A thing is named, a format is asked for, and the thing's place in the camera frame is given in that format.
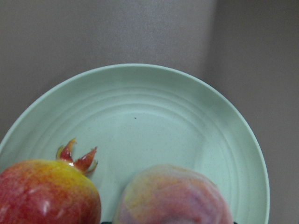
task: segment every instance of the pomegranate crown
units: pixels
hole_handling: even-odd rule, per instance
[[[98,162],[94,159],[94,155],[97,152],[97,147],[92,149],[81,158],[73,161],[71,152],[74,144],[76,144],[75,138],[70,140],[66,146],[61,146],[57,151],[56,159],[67,162],[69,165],[80,170],[84,175],[91,174],[98,165]]]

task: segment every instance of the gray surface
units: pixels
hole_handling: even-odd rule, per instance
[[[78,73],[118,63],[175,68],[245,117],[269,173],[269,223],[297,224],[298,40],[298,1],[1,1],[0,139]]]

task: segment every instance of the pomegranate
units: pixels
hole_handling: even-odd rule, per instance
[[[101,202],[86,177],[97,166],[96,149],[73,161],[75,139],[56,161],[25,160],[0,174],[0,224],[98,224]]]

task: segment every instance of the ridged plate surface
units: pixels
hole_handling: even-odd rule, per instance
[[[98,146],[91,180],[101,195],[102,221],[112,219],[134,174],[171,163],[210,178],[234,221],[268,223],[269,182],[257,140],[228,100],[190,75],[121,64],[66,80],[11,127],[0,144],[0,172],[24,159],[54,159],[74,137],[74,158]]]

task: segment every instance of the light green plate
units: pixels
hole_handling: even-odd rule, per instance
[[[269,182],[257,140],[227,99],[188,74],[120,64],[66,80],[8,131],[0,144],[0,172],[24,159],[52,160],[74,137],[74,158],[98,146],[91,180],[101,195],[102,221],[112,220],[134,174],[172,163],[218,185],[238,224],[268,223]]]

